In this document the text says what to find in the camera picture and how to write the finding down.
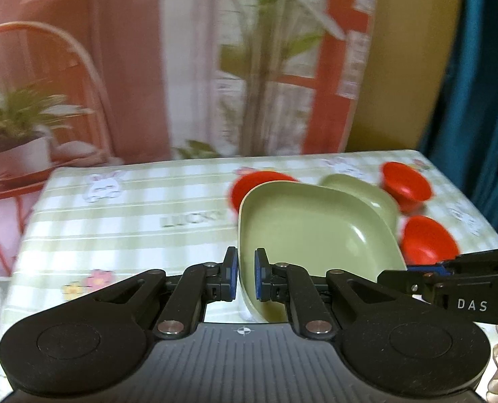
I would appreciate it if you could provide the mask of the green square plate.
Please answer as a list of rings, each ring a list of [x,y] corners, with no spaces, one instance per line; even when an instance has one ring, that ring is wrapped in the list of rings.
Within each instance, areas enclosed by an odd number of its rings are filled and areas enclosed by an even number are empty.
[[[380,187],[344,174],[325,176],[319,180],[318,185],[360,199],[384,220],[395,236],[399,235],[399,206],[395,199]]]
[[[264,183],[244,197],[238,217],[244,303],[261,322],[284,322],[286,314],[283,305],[255,295],[259,248],[272,264],[298,265],[318,277],[337,268],[375,281],[383,270],[406,267],[394,233],[361,199],[300,182]]]

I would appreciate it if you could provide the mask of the green plaid bunny cloth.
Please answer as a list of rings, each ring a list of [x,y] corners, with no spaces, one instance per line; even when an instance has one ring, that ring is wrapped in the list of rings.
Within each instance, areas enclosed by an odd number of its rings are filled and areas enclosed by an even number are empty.
[[[389,161],[428,179],[434,196],[427,213],[461,251],[498,248],[498,234],[477,208],[414,150],[62,168],[29,217],[1,326],[146,269],[176,274],[221,258],[236,242],[228,194],[237,177],[275,170],[308,184],[333,173],[377,183]]]

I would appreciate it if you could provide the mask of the red plastic bowl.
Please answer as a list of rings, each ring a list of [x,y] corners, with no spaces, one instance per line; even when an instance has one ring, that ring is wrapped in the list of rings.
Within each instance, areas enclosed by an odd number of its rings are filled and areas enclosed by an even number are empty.
[[[275,181],[297,182],[297,179],[272,170],[255,170],[241,175],[232,184],[229,192],[229,202],[232,209],[238,214],[244,198],[251,190],[257,186]]]
[[[387,162],[381,174],[381,187],[395,199],[402,214],[419,211],[433,196],[428,180],[405,164]]]
[[[430,266],[459,255],[459,246],[448,230],[425,216],[409,217],[400,249],[408,265]]]

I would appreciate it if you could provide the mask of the printed room backdrop tapestry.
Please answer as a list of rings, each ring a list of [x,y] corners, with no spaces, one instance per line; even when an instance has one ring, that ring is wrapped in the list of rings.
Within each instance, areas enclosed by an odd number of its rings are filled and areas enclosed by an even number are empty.
[[[0,0],[0,277],[58,167],[345,148],[376,0]]]

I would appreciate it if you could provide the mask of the teal curtain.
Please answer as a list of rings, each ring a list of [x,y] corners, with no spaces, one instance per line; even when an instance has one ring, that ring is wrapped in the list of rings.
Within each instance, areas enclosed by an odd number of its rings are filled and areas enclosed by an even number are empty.
[[[498,0],[462,0],[420,150],[498,233]]]

